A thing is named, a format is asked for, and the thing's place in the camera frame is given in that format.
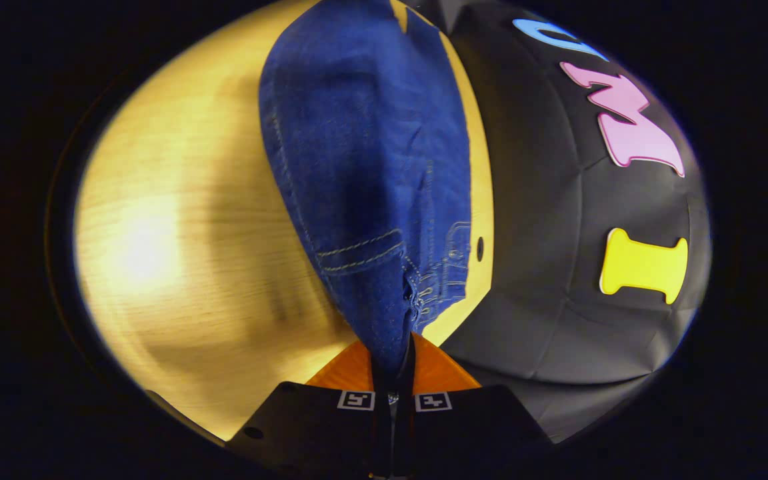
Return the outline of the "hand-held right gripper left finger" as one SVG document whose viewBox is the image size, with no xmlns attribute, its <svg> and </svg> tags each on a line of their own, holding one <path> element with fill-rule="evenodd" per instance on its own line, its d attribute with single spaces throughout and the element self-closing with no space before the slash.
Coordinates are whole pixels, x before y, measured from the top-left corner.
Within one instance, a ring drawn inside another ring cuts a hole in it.
<svg viewBox="0 0 768 480">
<path fill-rule="evenodd" d="M 392 413 L 360 341 L 305 383 L 283 381 L 227 449 L 287 479 L 386 479 Z"/>
</svg>

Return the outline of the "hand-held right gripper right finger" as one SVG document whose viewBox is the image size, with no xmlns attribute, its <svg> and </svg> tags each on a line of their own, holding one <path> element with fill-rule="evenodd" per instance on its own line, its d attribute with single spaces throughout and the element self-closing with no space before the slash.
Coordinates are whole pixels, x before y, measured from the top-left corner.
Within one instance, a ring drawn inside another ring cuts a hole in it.
<svg viewBox="0 0 768 480">
<path fill-rule="evenodd" d="M 509 479 L 510 465 L 552 449 L 510 388 L 479 385 L 421 335 L 409 338 L 399 388 L 394 479 Z"/>
</svg>

